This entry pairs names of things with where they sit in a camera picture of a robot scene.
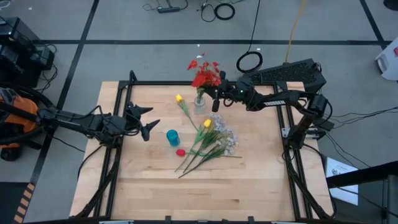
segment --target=gray floor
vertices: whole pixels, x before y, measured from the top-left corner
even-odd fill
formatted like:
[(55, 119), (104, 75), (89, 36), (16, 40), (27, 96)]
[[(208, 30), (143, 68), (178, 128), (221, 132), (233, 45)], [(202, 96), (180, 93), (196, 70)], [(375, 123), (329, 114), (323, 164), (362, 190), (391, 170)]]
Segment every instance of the gray floor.
[[(235, 6), (230, 21), (212, 23), (200, 19), (198, 0), (188, 0), (187, 10), (172, 14), (144, 11), (142, 5), (156, 1), (100, 0), (88, 40), (218, 40), (250, 39), (257, 1), (246, 0)], [(172, 0), (183, 6), (183, 0)], [(398, 36), (398, 12), (382, 5), (382, 0), (366, 0), (384, 40)], [(41, 39), (79, 40), (93, 0), (31, 0), (13, 1), (0, 12), (2, 16), (19, 16)], [(254, 39), (288, 40), (290, 29), (299, 11), (301, 0), (261, 1)], [(203, 15), (213, 16), (210, 11)], [(298, 22), (296, 40), (377, 40), (359, 0), (308, 0)], [(58, 44), (55, 64), (58, 78), (45, 92), (57, 103), (77, 45)], [(191, 80), (186, 65), (205, 52), (208, 60), (217, 60), (230, 80), (240, 76), (235, 69), (238, 57), (248, 45), (177, 44), (177, 45), (85, 45), (78, 61), (63, 109), (86, 113), (97, 101), (101, 82), (126, 80), (134, 70), (140, 80)], [(253, 45), (264, 57), (263, 68), (280, 65), (286, 45)], [(398, 104), (398, 84), (379, 75), (374, 58), (381, 51), (376, 45), (293, 45), (290, 61), (313, 58), (320, 62), (328, 81), (323, 93), (331, 101), (335, 114), (367, 113)], [(243, 67), (253, 66), (251, 58)], [(395, 161), (397, 136), (396, 114), (382, 114), (358, 123), (343, 126), (331, 135), (346, 151), (370, 166)], [(55, 135), (84, 149), (84, 136), (59, 129)], [(320, 142), (321, 152), (346, 162), (331, 142)], [(0, 181), (28, 182), (38, 151), (27, 149), (16, 162), (0, 161)], [(349, 158), (359, 168), (364, 165)], [(76, 187), (76, 173), (83, 154), (58, 141), (52, 141), (25, 222), (67, 218)], [(363, 189), (371, 191), (373, 186)]]

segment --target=wooden table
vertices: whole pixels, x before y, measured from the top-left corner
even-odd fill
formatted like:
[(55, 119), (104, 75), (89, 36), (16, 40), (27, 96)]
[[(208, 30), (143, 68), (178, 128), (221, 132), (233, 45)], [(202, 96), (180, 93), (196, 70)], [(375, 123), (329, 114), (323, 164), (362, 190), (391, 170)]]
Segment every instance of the wooden table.
[[(102, 84), (98, 104), (105, 113), (113, 110), (117, 87), (117, 82)], [(303, 85), (288, 83), (288, 88), (303, 90)], [(262, 94), (273, 93), (268, 86), (257, 86), (256, 90)], [(140, 136), (124, 138), (112, 219), (164, 220), (166, 215), (171, 215), (173, 220), (225, 218), (238, 221), (254, 216), (257, 221), (293, 221), (288, 175), (281, 158), (283, 147), (276, 107), (247, 112), (240, 103), (230, 108), (221, 105), (218, 114), (237, 134), (239, 147), (235, 155), (242, 158), (213, 159), (178, 179), (181, 171), (175, 173), (174, 170), (183, 158), (170, 147), (166, 132), (177, 130), (181, 139), (178, 148), (188, 150), (196, 130), (178, 107), (175, 101), (177, 94), (188, 103), (194, 122), (202, 124), (207, 114), (193, 114), (192, 102), (196, 91), (191, 86), (133, 86), (132, 101), (139, 106), (154, 108), (143, 115), (142, 122), (160, 119), (160, 123), (151, 131), (148, 142)], [(206, 96), (208, 112), (211, 105), (211, 98)], [(294, 120), (298, 122), (302, 115), (294, 108), (292, 110)], [(315, 140), (306, 140), (306, 143), (317, 148)], [(89, 139), (85, 156), (97, 147), (98, 142)], [(97, 190), (104, 152), (104, 149), (98, 151), (82, 168), (70, 215), (77, 214)], [(319, 155), (306, 147), (301, 154), (309, 191), (325, 211), (332, 214)], [(297, 192), (301, 214), (305, 217), (298, 188)]]

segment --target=yellow flower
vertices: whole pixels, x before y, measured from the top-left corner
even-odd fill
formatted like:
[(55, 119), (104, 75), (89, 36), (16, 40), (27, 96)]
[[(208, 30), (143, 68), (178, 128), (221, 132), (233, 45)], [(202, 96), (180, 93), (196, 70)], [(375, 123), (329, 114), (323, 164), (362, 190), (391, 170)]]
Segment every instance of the yellow flower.
[(177, 95), (177, 96), (175, 96), (175, 99), (177, 100), (177, 102), (182, 102), (182, 96), (181, 95)]
[(211, 120), (210, 120), (210, 119), (207, 119), (207, 120), (203, 123), (203, 125), (204, 125), (205, 128), (210, 127), (210, 125), (211, 125)]

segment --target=white paper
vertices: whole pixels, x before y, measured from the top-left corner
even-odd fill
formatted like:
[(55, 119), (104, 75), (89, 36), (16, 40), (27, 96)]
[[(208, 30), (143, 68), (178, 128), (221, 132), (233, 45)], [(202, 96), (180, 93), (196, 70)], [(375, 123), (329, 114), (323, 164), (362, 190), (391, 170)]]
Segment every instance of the white paper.
[[(355, 167), (344, 164), (342, 162), (336, 161), (328, 157), (326, 160), (326, 177), (331, 177), (334, 175), (345, 174), (347, 172), (352, 172), (358, 170)], [(342, 187), (342, 189), (346, 189), (355, 193), (358, 193), (358, 185), (351, 185)], [(352, 194), (346, 192), (344, 190), (340, 190), (338, 188), (330, 189), (331, 196), (342, 201), (351, 203), (353, 205), (358, 205), (358, 196), (356, 194)]]

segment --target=yellow cable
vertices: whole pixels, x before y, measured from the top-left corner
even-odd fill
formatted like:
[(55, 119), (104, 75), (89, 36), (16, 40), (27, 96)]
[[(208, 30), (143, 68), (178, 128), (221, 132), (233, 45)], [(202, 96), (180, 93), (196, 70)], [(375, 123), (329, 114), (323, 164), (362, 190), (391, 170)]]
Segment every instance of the yellow cable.
[(291, 31), (291, 33), (290, 33), (289, 47), (287, 48), (287, 54), (286, 54), (286, 59), (285, 59), (285, 62), (286, 62), (286, 63), (287, 63), (287, 61), (288, 61), (288, 59), (289, 59), (289, 53), (290, 53), (290, 47), (292, 46), (292, 39), (293, 39), (294, 29), (296, 28), (297, 21), (299, 21), (299, 18), (300, 18), (300, 16), (301, 16), (301, 13), (303, 12), (304, 5), (305, 5), (305, 1), (306, 1), (306, 0), (303, 0), (303, 3), (301, 3), (301, 7), (300, 7), (300, 10), (299, 10), (298, 15), (297, 15), (297, 17), (296, 17), (296, 21), (294, 21), (294, 25), (293, 25), (292, 31)]

